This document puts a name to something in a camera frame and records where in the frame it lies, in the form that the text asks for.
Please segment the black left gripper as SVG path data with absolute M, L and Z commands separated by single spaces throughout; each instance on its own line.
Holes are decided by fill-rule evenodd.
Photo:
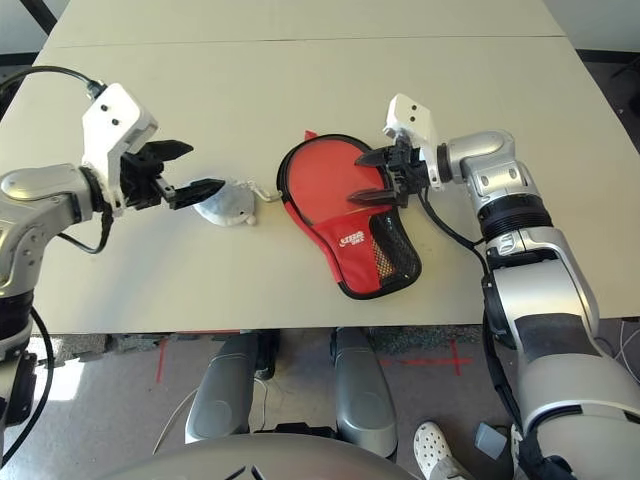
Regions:
M 162 177 L 165 162 L 193 150 L 192 145 L 182 141 L 161 140 L 146 143 L 137 153 L 124 153 L 121 157 L 120 187 L 125 205 L 142 210 L 166 200 L 171 209 L 182 209 L 215 195 L 225 186 L 224 180 L 206 178 L 174 189 Z

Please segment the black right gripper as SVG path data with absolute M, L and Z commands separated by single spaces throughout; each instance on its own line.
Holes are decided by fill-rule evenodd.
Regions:
M 393 181 L 393 189 L 365 189 L 348 196 L 354 204 L 397 204 L 408 206 L 409 197 L 421 193 L 428 186 L 426 162 L 420 159 L 420 149 L 410 143 L 364 152 L 355 164 L 364 167 L 386 167 Z

